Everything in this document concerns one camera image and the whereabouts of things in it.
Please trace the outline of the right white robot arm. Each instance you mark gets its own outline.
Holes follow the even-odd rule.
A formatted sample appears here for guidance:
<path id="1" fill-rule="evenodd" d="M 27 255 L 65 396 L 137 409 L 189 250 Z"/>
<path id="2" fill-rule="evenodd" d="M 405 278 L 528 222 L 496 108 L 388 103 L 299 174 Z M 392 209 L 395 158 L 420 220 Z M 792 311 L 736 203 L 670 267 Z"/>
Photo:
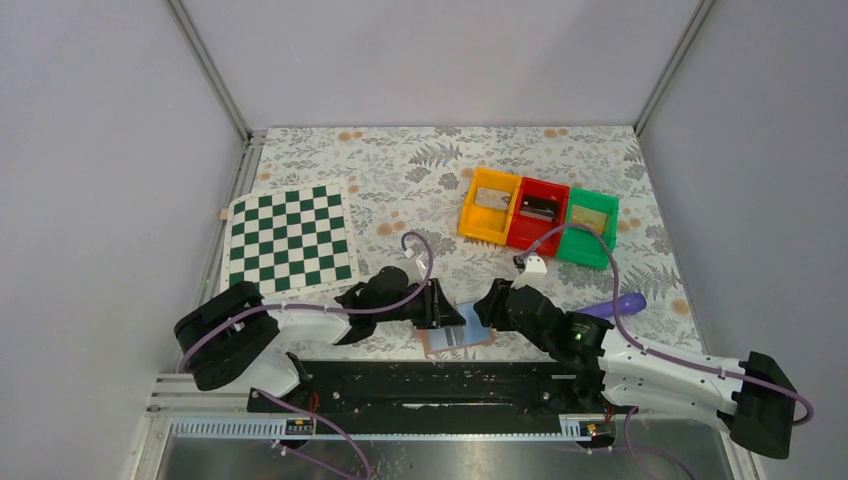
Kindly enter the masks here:
<path id="1" fill-rule="evenodd" d="M 688 418 L 758 455 L 788 458 L 798 401 L 772 357 L 704 356 L 626 337 L 613 323 L 615 306 L 564 311 L 530 286 L 497 279 L 473 310 L 483 326 L 518 332 L 563 365 L 573 378 L 570 403 L 590 412 L 637 407 Z"/>

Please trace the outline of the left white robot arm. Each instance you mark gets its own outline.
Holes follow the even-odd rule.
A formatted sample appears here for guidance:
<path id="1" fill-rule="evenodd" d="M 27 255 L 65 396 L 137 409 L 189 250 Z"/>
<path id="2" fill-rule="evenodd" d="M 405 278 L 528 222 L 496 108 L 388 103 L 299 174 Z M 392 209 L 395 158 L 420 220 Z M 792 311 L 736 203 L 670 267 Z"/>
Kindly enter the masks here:
<path id="1" fill-rule="evenodd" d="M 412 283 L 398 267 L 385 267 L 324 305 L 267 303 L 258 287 L 240 281 L 177 322 L 181 373 L 204 392 L 228 385 L 258 387 L 277 396 L 305 375 L 288 354 L 264 359 L 278 337 L 294 342 L 349 345 L 374 334 L 380 323 L 408 321 L 418 330 L 462 327 L 466 320 L 436 278 Z"/>

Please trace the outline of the tan leather card holder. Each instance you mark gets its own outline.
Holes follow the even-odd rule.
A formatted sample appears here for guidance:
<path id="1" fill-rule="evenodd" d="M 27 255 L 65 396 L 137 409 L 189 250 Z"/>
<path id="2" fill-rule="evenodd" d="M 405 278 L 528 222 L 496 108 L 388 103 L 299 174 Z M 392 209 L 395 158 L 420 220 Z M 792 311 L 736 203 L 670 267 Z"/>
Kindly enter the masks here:
<path id="1" fill-rule="evenodd" d="M 465 320 L 464 326 L 417 331 L 426 355 L 490 344 L 495 340 L 495 332 L 481 323 L 473 302 L 458 304 L 456 308 Z"/>

